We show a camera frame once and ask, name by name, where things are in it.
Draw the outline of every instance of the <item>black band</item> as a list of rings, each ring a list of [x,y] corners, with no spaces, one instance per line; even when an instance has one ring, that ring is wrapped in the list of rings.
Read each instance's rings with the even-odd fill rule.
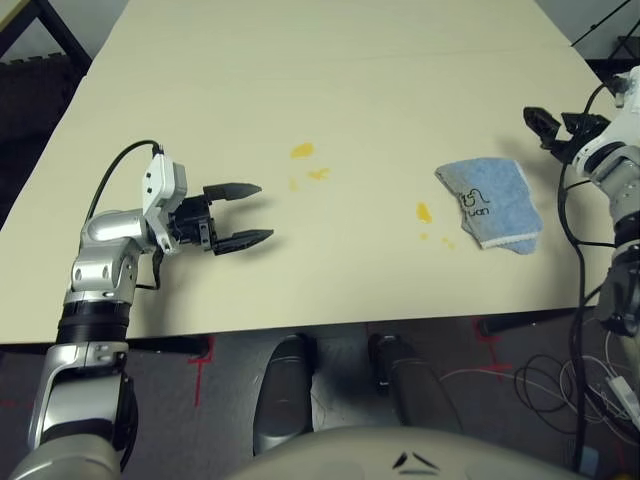
[[[80,434],[97,435],[111,442],[113,437],[113,425],[109,420],[103,418],[90,418],[88,420],[78,420],[76,422],[61,423],[45,430],[42,433],[41,443],[46,443],[56,438],[67,437],[69,435]]]
[[[124,341],[130,305],[116,302],[72,302],[64,305],[56,343]]]
[[[623,142],[613,142],[613,143],[610,143],[610,144],[605,145],[604,147],[600,148],[599,150],[594,152],[589,157],[589,159],[585,162],[584,171],[590,174],[596,168],[598,168],[600,163],[602,163],[602,161],[605,158],[607,158],[607,155],[609,155],[615,149],[620,148],[620,147],[624,147],[624,146],[625,146],[625,144]]]
[[[615,245],[620,245],[640,239],[640,210],[622,217],[614,226],[613,231],[616,233]]]
[[[611,265],[614,267],[624,264],[640,264],[640,249],[627,248],[624,252],[616,255],[611,262]]]

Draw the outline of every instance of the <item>black cable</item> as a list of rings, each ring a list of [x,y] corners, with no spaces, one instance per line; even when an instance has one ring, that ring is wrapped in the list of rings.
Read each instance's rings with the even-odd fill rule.
[[[139,147],[143,147],[145,145],[151,145],[151,152],[153,155],[158,153],[163,153],[162,147],[155,140],[140,140],[132,143],[127,148],[122,150],[116,158],[113,159],[107,171],[104,172],[102,176],[102,180],[100,180],[100,184],[96,189],[96,193],[93,194],[93,199],[91,200],[91,204],[89,205],[89,210],[87,211],[87,216],[84,219],[84,222],[87,223],[94,215],[96,211],[96,207],[98,206],[98,202],[100,201],[100,197],[102,196],[102,192],[104,188],[107,186],[107,182],[111,175],[118,167],[120,162],[124,157],[126,157],[129,153]],[[164,258],[164,252],[161,248],[156,248],[156,251],[153,254],[153,279],[155,281],[155,286],[153,285],[144,285],[144,284],[136,284],[136,288],[142,288],[144,290],[159,290],[160,289],[160,264],[162,263],[162,259]]]
[[[581,187],[582,185],[586,185],[587,183],[591,183],[591,180],[584,180],[582,182],[578,182],[578,183],[574,183],[573,185],[569,185],[568,187],[565,187],[564,191],[568,192],[572,188]]]
[[[638,19],[638,21],[635,23],[635,25],[633,27],[631,27],[631,30],[629,30],[629,33],[627,33],[627,35],[625,35],[625,37],[618,44],[618,46],[615,48],[615,50],[613,52],[611,52],[611,55],[609,55],[607,57],[607,61],[608,60],[613,60],[613,57],[616,56],[616,53],[618,53],[620,51],[620,49],[627,44],[627,42],[629,41],[629,38],[631,38],[631,35],[633,35],[633,32],[635,32],[638,27],[640,27],[640,19]]]
[[[595,25],[591,25],[591,27],[589,28],[588,32],[585,32],[583,35],[580,36],[580,38],[578,38],[575,42],[573,42],[571,44],[572,47],[575,47],[579,42],[581,42],[582,40],[584,40],[586,37],[588,37],[589,35],[591,35],[594,30],[596,30],[598,27],[600,27],[600,25],[602,25],[604,22],[606,22],[607,20],[609,20],[612,16],[614,16],[616,13],[618,13],[618,10],[622,9],[622,7],[624,7],[626,4],[630,3],[631,0],[625,0],[624,2],[622,2],[620,5],[618,5],[617,8],[615,8],[611,13],[609,13],[606,17],[604,17],[602,20],[600,20],[598,23],[596,23]]]
[[[135,150],[136,148],[142,147],[144,145],[151,145],[154,155],[156,153],[162,153],[162,147],[155,140],[140,140],[138,142],[132,143],[123,151],[121,151],[118,154],[118,156],[113,160],[113,162],[111,162],[111,165],[109,165],[109,168],[107,168],[107,171],[104,172],[104,175],[102,176],[102,180],[100,180],[100,184],[96,189],[96,193],[93,195],[93,200],[91,200],[91,204],[89,205],[89,211],[87,212],[87,216],[84,219],[85,223],[89,219],[91,219],[91,217],[93,217],[93,214],[96,211],[96,207],[98,206],[98,202],[100,201],[100,197],[102,196],[102,192],[104,191],[104,187],[107,185],[107,182],[111,177],[111,174],[114,172],[118,164],[122,161],[124,157],[126,157],[133,150]]]
[[[589,110],[593,105],[598,94],[605,88],[605,84],[600,84],[589,96],[587,103],[585,105],[584,111],[582,112],[582,117],[580,121],[580,126],[576,130],[576,135],[581,133],[584,129],[585,121],[587,115],[589,114]],[[562,226],[562,230],[567,237],[567,240],[571,244],[573,250],[578,257],[578,308],[576,309],[576,313],[574,315],[573,322],[571,324],[571,329],[569,333],[569,352],[571,355],[571,362],[573,364],[573,370],[575,372],[576,377],[576,410],[577,410],[577,420],[576,420],[576,440],[573,452],[573,461],[572,461],[572,469],[575,472],[580,470],[580,464],[582,462],[582,450],[584,448],[585,435],[587,430],[587,421],[586,421],[586,411],[585,411],[585,395],[587,389],[587,379],[586,379],[586,369],[584,365],[584,358],[582,358],[582,324],[584,318],[584,310],[589,302],[589,300],[595,296],[599,288],[591,292],[588,296],[585,296],[586,289],[586,269],[585,269],[585,261],[582,250],[580,250],[580,245],[585,244],[586,242],[581,242],[571,231],[569,227],[569,222],[567,221],[567,195],[568,189],[565,187],[565,176],[567,173],[568,164],[564,164],[562,166],[562,170],[560,171],[560,178],[558,181],[558,192],[557,192],[557,207],[558,207],[558,219],[560,221],[560,225]]]
[[[133,453],[133,447],[136,443],[136,438],[138,436],[138,400],[136,398],[135,393],[133,394],[133,406],[131,412],[131,431],[129,432],[129,441],[127,442],[127,446],[124,448],[124,453],[120,458],[120,471],[124,471],[124,468],[129,463],[129,458],[131,458],[131,454]]]
[[[155,282],[155,285],[144,285],[141,283],[137,283],[136,288],[141,288],[143,290],[160,290],[160,265],[162,264],[163,258],[164,252],[160,247],[156,247],[156,250],[153,252],[153,258],[151,260],[153,281]]]
[[[586,247],[616,248],[616,246],[613,243],[606,243],[606,242],[585,242],[583,240],[578,240],[578,243]]]
[[[547,377],[551,383],[558,388],[558,390],[560,389],[560,384],[557,380],[557,376],[554,378],[554,376],[552,376],[551,374],[545,372],[544,370],[541,370],[540,368],[537,367],[533,367],[531,364],[536,361],[537,359],[549,359],[551,361],[553,361],[554,363],[557,363],[558,366],[560,368],[562,368],[562,363],[551,357],[550,355],[544,355],[544,354],[537,354],[537,355],[533,355],[531,358],[529,358],[529,360],[527,361],[527,363],[523,366],[518,368],[514,374],[513,374],[513,385],[514,385],[514,389],[516,392],[516,395],[518,397],[518,400],[520,400],[520,402],[527,407],[529,410],[531,410],[533,413],[536,414],[536,416],[542,420],[542,422],[544,422],[549,428],[555,430],[558,433],[561,433],[563,435],[573,435],[575,434],[574,431],[569,431],[569,430],[565,430],[563,428],[558,427],[557,425],[554,425],[553,423],[551,423],[549,420],[547,420],[547,418],[545,418],[542,414],[543,413],[554,413],[554,412],[558,412],[564,408],[567,407],[567,404],[563,401],[560,404],[553,406],[553,407],[548,407],[548,408],[540,408],[540,407],[536,407],[533,404],[533,401],[531,400],[531,396],[529,395],[529,390],[528,390],[528,380],[527,380],[527,372],[529,370],[534,371],[534,372],[538,372],[539,374]],[[522,383],[521,388],[522,388],[522,392],[524,393],[524,398],[522,396],[522,394],[520,393],[520,390],[518,388],[518,384],[519,382]],[[571,395],[573,393],[573,386],[571,386],[571,390],[570,390],[570,394]]]
[[[636,443],[640,443],[640,432],[633,426],[625,423],[622,419],[616,417],[605,404],[604,400],[600,398],[594,391],[591,389],[587,389],[586,391],[587,397],[589,400],[595,405],[596,410],[599,414],[605,416],[607,420],[615,425],[615,427],[624,435],[626,435],[629,439],[633,440]]]

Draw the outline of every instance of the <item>black wire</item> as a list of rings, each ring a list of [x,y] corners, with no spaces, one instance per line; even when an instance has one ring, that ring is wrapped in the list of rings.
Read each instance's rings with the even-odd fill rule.
[[[623,420],[621,420],[620,418],[616,417],[607,408],[607,405],[605,404],[604,400],[600,398],[598,395],[596,395],[596,393],[592,391],[590,388],[587,389],[586,394],[589,397],[589,400],[591,400],[591,402],[595,405],[598,413],[605,416],[607,420],[613,423],[615,427],[621,433],[626,435],[629,439],[633,440],[636,443],[640,443],[640,432],[638,432],[638,430],[634,426],[629,425],[625,423]]]
[[[598,94],[605,88],[605,84],[600,84],[589,96],[587,103],[584,107],[584,111],[582,112],[582,117],[580,121],[580,126],[576,131],[576,135],[580,134],[585,127],[585,122],[587,119],[587,115],[589,114],[589,110],[593,105],[594,100],[598,96]],[[567,237],[567,240],[573,247],[573,250],[578,257],[578,308],[576,309],[576,313],[574,315],[573,322],[571,324],[571,329],[569,332],[569,352],[571,355],[571,362],[573,364],[573,370],[575,372],[576,377],[576,431],[575,431],[575,445],[573,452],[573,460],[572,460],[572,468],[575,472],[580,470],[580,464],[582,462],[582,450],[584,448],[584,441],[587,430],[587,420],[586,420],[586,411],[585,411],[585,400],[586,400],[586,391],[587,388],[587,378],[586,378],[586,369],[584,365],[584,358],[582,358],[582,324],[584,319],[584,310],[586,304],[589,300],[595,296],[599,287],[591,292],[588,296],[585,296],[586,289],[586,269],[585,269],[585,261],[582,250],[580,250],[580,245],[585,244],[586,242],[580,242],[578,238],[573,234],[571,228],[569,227],[569,223],[567,221],[567,194],[568,190],[565,188],[565,176],[567,173],[568,164],[564,164],[562,166],[562,170],[560,171],[560,179],[558,181],[558,193],[557,193],[557,207],[558,207],[558,219],[560,220],[560,225],[562,226],[562,230]]]
[[[528,405],[531,408],[531,410],[535,410],[538,411],[540,413],[553,413],[553,412],[557,412],[559,410],[562,410],[563,408],[566,408],[567,404],[564,401],[561,401],[558,405],[556,405],[555,407],[549,407],[549,408],[537,408],[533,406],[533,403],[531,402],[531,399],[529,398],[529,393],[528,393],[528,389],[527,389],[527,372],[529,370],[535,371],[540,373],[541,375],[547,377],[548,379],[551,380],[551,382],[554,384],[554,386],[560,388],[560,384],[557,380],[558,378],[558,374],[560,373],[560,370],[558,370],[558,374],[556,374],[556,376],[554,377],[553,375],[551,375],[550,373],[545,372],[544,370],[540,369],[540,368],[536,368],[536,367],[532,367],[531,364],[536,361],[537,359],[548,359],[551,360],[552,362],[556,363],[558,365],[559,368],[562,368],[562,363],[553,358],[550,355],[544,355],[544,354],[536,354],[533,355],[531,358],[529,358],[529,360],[527,360],[527,363],[525,363],[525,365],[523,367],[520,367],[516,370],[516,372],[514,373],[514,377],[517,377],[518,374],[520,372],[522,372],[522,381],[523,381],[523,392],[525,394],[525,397],[527,399]]]
[[[568,187],[565,187],[564,191],[568,192],[572,188],[581,187],[582,185],[586,185],[587,183],[591,183],[591,180],[585,180],[583,182],[578,182],[578,183],[574,183],[573,185],[569,185]]]
[[[111,175],[113,174],[115,169],[118,167],[122,159],[126,157],[129,153],[131,153],[133,150],[135,150],[136,148],[143,147],[145,145],[151,145],[151,151],[153,155],[157,153],[162,153],[162,147],[155,140],[139,140],[137,142],[132,143],[124,150],[122,150],[116,156],[116,158],[113,159],[113,161],[111,162],[111,165],[109,165],[109,168],[107,168],[107,171],[104,172],[104,175],[102,176],[102,180],[100,180],[100,184],[96,189],[96,193],[93,194],[93,199],[91,200],[91,204],[89,205],[87,216],[84,219],[85,223],[87,223],[96,212],[96,208],[98,206],[98,202],[100,201],[100,197],[102,196],[102,192],[104,191],[104,188],[107,186],[107,182],[109,181],[109,178],[111,178]],[[142,288],[143,290],[160,290],[160,264],[162,263],[163,257],[164,257],[164,252],[162,251],[162,249],[156,248],[156,251],[153,254],[153,279],[155,281],[155,286],[136,284],[136,288]]]
[[[100,201],[100,197],[102,196],[102,192],[104,191],[104,187],[107,185],[107,182],[109,181],[109,178],[111,177],[111,174],[114,172],[114,170],[116,169],[118,164],[130,152],[132,152],[136,148],[142,147],[144,145],[151,145],[152,148],[153,148],[153,153],[154,154],[158,153],[158,152],[160,152],[160,153],[162,152],[162,147],[155,140],[140,140],[138,142],[132,143],[127,148],[125,148],[123,151],[121,151],[118,154],[118,156],[113,160],[113,162],[111,162],[111,165],[109,165],[109,168],[107,168],[107,171],[104,172],[104,175],[102,176],[102,180],[100,180],[100,184],[98,185],[98,188],[96,189],[96,193],[93,195],[93,200],[91,200],[91,204],[89,205],[89,211],[87,212],[87,216],[84,219],[85,223],[89,219],[91,219],[91,217],[93,217],[93,214],[96,211],[96,207],[98,206],[98,202]]]
[[[606,247],[606,248],[616,248],[613,243],[606,242],[585,242],[583,240],[578,240],[580,245],[584,245],[585,247]]]
[[[563,401],[560,404],[553,406],[553,407],[548,407],[548,408],[540,408],[540,407],[536,407],[535,405],[533,405],[533,401],[531,400],[531,396],[529,395],[529,390],[528,390],[528,380],[527,380],[527,372],[528,371],[534,371],[534,372],[538,372],[539,374],[543,375],[544,377],[547,377],[551,383],[558,388],[558,390],[560,389],[560,383],[557,380],[557,376],[554,377],[551,374],[549,374],[548,372],[545,372],[544,370],[541,370],[540,368],[537,367],[533,367],[531,366],[531,364],[536,361],[537,359],[549,359],[551,361],[553,361],[554,363],[556,363],[560,368],[562,368],[562,363],[551,357],[550,355],[544,355],[544,354],[537,354],[537,355],[533,355],[531,358],[529,358],[529,360],[527,361],[527,363],[523,366],[518,368],[514,374],[513,374],[513,386],[516,392],[516,395],[518,397],[518,400],[520,400],[520,402],[527,407],[529,410],[531,410],[533,413],[536,414],[536,416],[542,420],[542,422],[544,422],[549,428],[555,430],[558,433],[561,433],[563,435],[573,435],[575,434],[574,431],[569,431],[569,430],[565,430],[563,428],[558,427],[557,425],[554,425],[553,423],[551,423],[546,417],[544,417],[542,414],[543,413],[554,413],[554,412],[558,412],[564,408],[567,407],[567,404]],[[524,393],[524,398],[522,396],[522,394],[520,393],[520,389],[518,388],[518,384],[521,382],[521,388],[522,388],[522,392]],[[573,386],[571,386],[571,390],[569,395],[571,395],[573,393]]]
[[[160,247],[156,247],[156,250],[153,252],[153,259],[151,261],[153,280],[155,282],[155,285],[144,285],[141,283],[137,283],[136,288],[141,288],[143,290],[160,290],[160,265],[162,264],[163,258],[163,250]]]

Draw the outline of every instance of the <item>gray carpet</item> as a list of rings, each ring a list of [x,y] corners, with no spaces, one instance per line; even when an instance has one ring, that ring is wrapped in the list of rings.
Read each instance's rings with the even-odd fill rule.
[[[479,341],[470,319],[437,319],[301,329],[319,341],[321,367],[314,377],[316,430],[342,425],[397,423],[388,398],[371,383],[366,356],[367,335],[399,333],[434,369],[443,374],[461,368],[522,365],[535,353],[566,360],[569,322],[565,320],[513,330],[493,344]],[[292,330],[265,330],[215,336],[210,363],[200,367],[176,354],[134,352],[128,372],[134,377],[141,409],[138,441],[125,479],[215,479],[252,458],[251,425],[264,367],[275,345]],[[585,352],[602,357],[604,334],[585,327]],[[624,358],[614,341],[614,362]],[[27,453],[29,407],[35,393],[41,357],[6,354],[0,366],[0,477]],[[550,372],[552,364],[541,364]],[[198,369],[200,398],[196,405]],[[602,374],[590,371],[602,382]],[[542,376],[531,380],[553,388]],[[572,437],[551,430],[517,399],[512,382],[478,373],[461,373],[444,381],[466,434],[525,452],[557,465],[568,465]],[[531,390],[540,406],[555,403]],[[574,427],[567,409],[547,418],[562,428]],[[597,478],[627,470],[638,473],[638,452],[602,426],[589,427],[587,444],[600,455]]]

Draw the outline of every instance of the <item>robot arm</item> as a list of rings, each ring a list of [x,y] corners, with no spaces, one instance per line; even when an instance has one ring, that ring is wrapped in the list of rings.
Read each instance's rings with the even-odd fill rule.
[[[613,87],[621,110],[612,122],[600,115],[562,114],[570,140],[556,139],[560,123],[541,108],[526,107],[524,118],[542,148],[609,198],[615,251],[595,316],[608,330],[633,337],[640,324],[640,67]]]
[[[34,402],[28,436],[34,451],[11,478],[119,478],[137,429],[133,381],[125,365],[138,259],[155,252],[157,289],[163,256],[178,254],[181,244],[224,254],[265,240],[273,230],[218,239],[209,213],[214,200],[260,190],[250,184],[215,185],[185,198],[184,167],[159,151],[142,179],[142,209],[104,212],[86,221],[56,343],[47,351]],[[122,450],[119,460],[116,452]]]

